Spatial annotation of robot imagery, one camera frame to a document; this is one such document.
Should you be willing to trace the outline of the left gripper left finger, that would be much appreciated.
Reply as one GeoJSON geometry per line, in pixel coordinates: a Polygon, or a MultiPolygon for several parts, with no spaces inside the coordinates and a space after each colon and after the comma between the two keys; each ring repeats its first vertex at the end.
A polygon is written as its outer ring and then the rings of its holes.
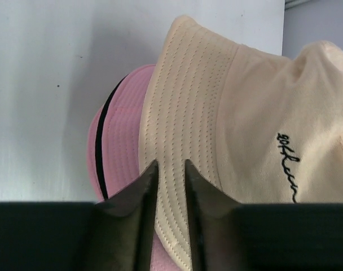
{"type": "Polygon", "coordinates": [[[159,169],[92,202],[0,202],[0,270],[149,270],[159,169]]]}

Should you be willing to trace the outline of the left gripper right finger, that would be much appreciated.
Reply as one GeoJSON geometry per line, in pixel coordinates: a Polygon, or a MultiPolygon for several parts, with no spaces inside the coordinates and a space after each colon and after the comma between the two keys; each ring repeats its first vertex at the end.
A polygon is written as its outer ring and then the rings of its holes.
{"type": "Polygon", "coordinates": [[[343,204],[242,204],[189,160],[193,270],[343,270],[343,204]]]}

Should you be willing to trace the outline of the black hat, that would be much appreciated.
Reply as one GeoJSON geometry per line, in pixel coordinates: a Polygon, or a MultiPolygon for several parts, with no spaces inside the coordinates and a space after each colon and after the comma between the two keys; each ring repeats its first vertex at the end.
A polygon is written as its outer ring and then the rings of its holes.
{"type": "Polygon", "coordinates": [[[108,113],[109,105],[111,103],[111,100],[120,86],[120,84],[123,82],[125,79],[122,78],[121,81],[116,85],[116,87],[112,90],[110,93],[109,97],[107,98],[106,102],[104,103],[104,106],[102,107],[100,117],[98,120],[98,125],[96,129],[96,137],[95,137],[95,164],[96,164],[96,175],[98,178],[98,183],[99,187],[101,190],[101,194],[103,197],[103,200],[108,199],[108,191],[107,191],[107,186],[106,186],[106,181],[105,181],[105,176],[104,176],[104,169],[103,169],[103,146],[102,146],[102,136],[103,136],[103,129],[104,129],[104,122],[106,115],[108,113]]]}

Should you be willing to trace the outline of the beige hat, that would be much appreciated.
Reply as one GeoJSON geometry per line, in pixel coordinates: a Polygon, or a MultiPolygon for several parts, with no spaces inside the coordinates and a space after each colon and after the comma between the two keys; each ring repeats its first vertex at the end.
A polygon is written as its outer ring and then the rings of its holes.
{"type": "Polygon", "coordinates": [[[191,270],[184,162],[241,203],[343,203],[343,51],[294,59],[174,20],[143,103],[139,167],[159,162],[156,234],[191,270]]]}

